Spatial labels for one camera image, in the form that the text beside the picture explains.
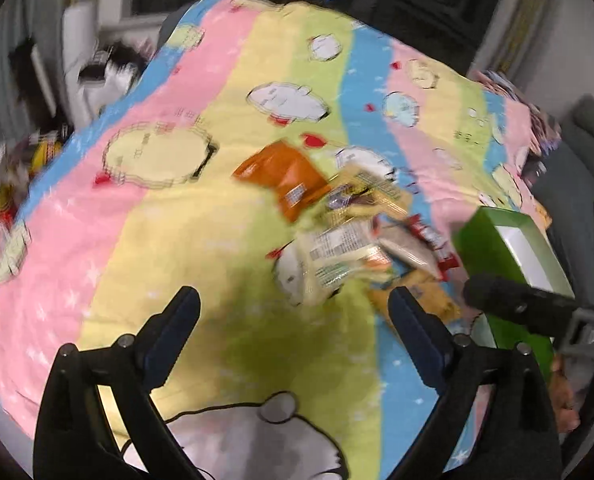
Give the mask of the right hand painted nails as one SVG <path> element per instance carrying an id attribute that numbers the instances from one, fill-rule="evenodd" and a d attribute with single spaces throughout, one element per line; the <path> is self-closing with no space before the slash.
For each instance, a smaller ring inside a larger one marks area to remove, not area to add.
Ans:
<path id="1" fill-rule="evenodd" d="M 564 360 L 558 354 L 552 361 L 548 393 L 558 433 L 570 434 L 579 426 L 580 418 L 578 411 L 574 408 L 574 393 L 565 375 Z"/>

